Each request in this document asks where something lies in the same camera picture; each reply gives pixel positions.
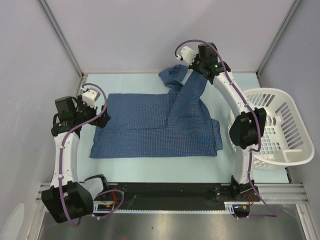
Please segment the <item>blue checkered long sleeve shirt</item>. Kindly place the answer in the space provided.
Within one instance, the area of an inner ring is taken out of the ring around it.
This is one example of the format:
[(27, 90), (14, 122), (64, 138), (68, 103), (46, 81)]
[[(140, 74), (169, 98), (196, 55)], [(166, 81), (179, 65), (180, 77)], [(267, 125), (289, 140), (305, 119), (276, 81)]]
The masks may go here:
[(207, 79), (180, 64), (159, 78), (167, 93), (108, 96), (110, 120), (95, 130), (92, 159), (215, 157), (223, 149), (220, 123), (201, 100)]

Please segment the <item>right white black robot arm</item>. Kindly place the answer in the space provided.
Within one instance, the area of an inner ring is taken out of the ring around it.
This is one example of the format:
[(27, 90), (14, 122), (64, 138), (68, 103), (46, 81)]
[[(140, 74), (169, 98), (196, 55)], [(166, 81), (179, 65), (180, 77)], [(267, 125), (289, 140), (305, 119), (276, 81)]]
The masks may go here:
[(180, 53), (191, 70), (201, 74), (219, 90), (233, 113), (234, 121), (228, 134), (235, 145), (237, 160), (230, 194), (235, 200), (242, 201), (256, 191), (252, 174), (253, 156), (262, 147), (267, 112), (263, 107), (257, 108), (244, 95), (213, 43), (201, 42), (198, 50), (184, 46)]

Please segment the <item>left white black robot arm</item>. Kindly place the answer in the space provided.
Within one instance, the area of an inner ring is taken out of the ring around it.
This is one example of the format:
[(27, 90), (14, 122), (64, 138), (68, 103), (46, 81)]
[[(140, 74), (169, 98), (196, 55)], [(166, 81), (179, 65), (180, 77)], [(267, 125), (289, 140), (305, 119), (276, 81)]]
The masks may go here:
[(110, 116), (103, 108), (97, 113), (98, 95), (65, 96), (55, 100), (57, 113), (53, 116), (51, 134), (55, 144), (55, 164), (52, 180), (41, 200), (56, 223), (72, 222), (90, 215), (94, 199), (105, 200), (111, 188), (103, 174), (79, 181), (77, 170), (78, 147), (83, 125), (103, 128)]

